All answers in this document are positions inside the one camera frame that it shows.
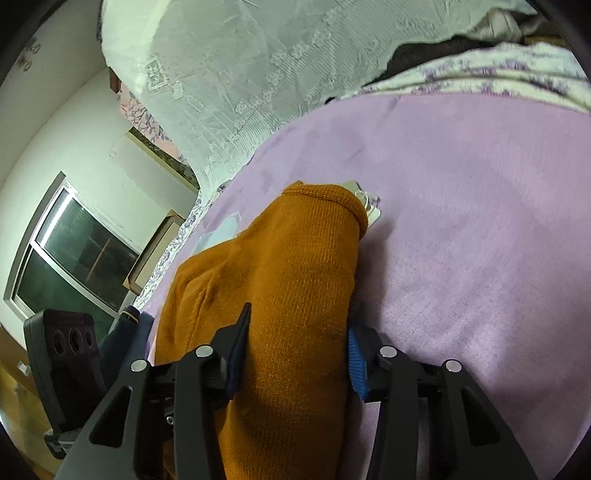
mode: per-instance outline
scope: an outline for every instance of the lavender blanket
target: lavender blanket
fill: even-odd
[[[271,137],[178,254],[246,227],[294,180],[357,180],[382,216],[354,308],[419,361],[457,358],[541,480],[591,423],[591,118],[478,95],[361,96]],[[147,310],[157,313],[173,265]],[[377,406],[353,406],[340,478],[365,478]]]

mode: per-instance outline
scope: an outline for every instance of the orange knit fabric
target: orange knit fabric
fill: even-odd
[[[366,229],[351,192],[297,182],[234,240],[178,269],[160,318],[157,364],[208,343],[252,303],[242,389],[217,419],[228,480],[335,478],[348,391],[346,320]]]

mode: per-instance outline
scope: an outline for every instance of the blue gripper pad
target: blue gripper pad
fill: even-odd
[[[362,401],[366,401],[369,395],[367,365],[352,329],[349,329],[349,378],[355,393]]]

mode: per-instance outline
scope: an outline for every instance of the wooden furniture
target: wooden furniture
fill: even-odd
[[[136,295],[142,292],[156,268],[158,260],[169,243],[177,236],[183,222],[184,219],[178,213],[173,210],[168,212],[131,268],[123,283],[125,288]]]

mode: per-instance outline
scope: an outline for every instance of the window glass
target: window glass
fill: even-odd
[[[61,278],[31,247],[17,296],[35,313],[44,309],[90,313],[95,320],[97,341],[109,332],[113,322],[111,315]]]
[[[128,292],[123,282],[137,254],[67,190],[59,194],[35,241],[90,292],[119,310]]]

